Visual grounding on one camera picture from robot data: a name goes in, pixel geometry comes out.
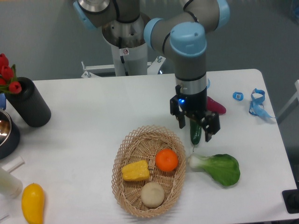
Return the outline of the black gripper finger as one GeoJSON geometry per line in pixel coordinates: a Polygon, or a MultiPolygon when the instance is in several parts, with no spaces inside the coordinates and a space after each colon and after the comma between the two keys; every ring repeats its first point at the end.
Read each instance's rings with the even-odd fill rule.
{"type": "Polygon", "coordinates": [[[178,121],[179,128],[182,129],[185,127],[185,113],[183,111],[178,111],[175,113],[175,117],[178,121]]]}
{"type": "Polygon", "coordinates": [[[201,120],[201,127],[205,131],[205,141],[209,142],[213,135],[220,130],[220,119],[217,112],[207,112],[201,120]]]}

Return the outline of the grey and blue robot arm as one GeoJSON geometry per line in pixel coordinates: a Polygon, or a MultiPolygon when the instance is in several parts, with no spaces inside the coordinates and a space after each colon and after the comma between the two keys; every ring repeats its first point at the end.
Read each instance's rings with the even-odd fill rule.
{"type": "Polygon", "coordinates": [[[185,126],[195,121],[209,141],[220,129],[219,115],[207,109],[206,34],[230,18],[225,0],[184,0],[183,12],[171,19],[151,19],[138,0],[77,0],[73,6],[89,29],[101,28],[111,46],[115,74],[147,74],[147,49],[174,64],[176,95],[170,112],[185,126]]]}

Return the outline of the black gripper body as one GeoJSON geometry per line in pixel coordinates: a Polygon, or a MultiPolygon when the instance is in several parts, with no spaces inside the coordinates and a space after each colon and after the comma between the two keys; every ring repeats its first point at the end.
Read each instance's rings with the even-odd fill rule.
{"type": "Polygon", "coordinates": [[[206,115],[207,89],[196,94],[184,94],[181,85],[175,87],[176,95],[170,99],[171,115],[185,112],[188,117],[204,118],[206,115]]]}

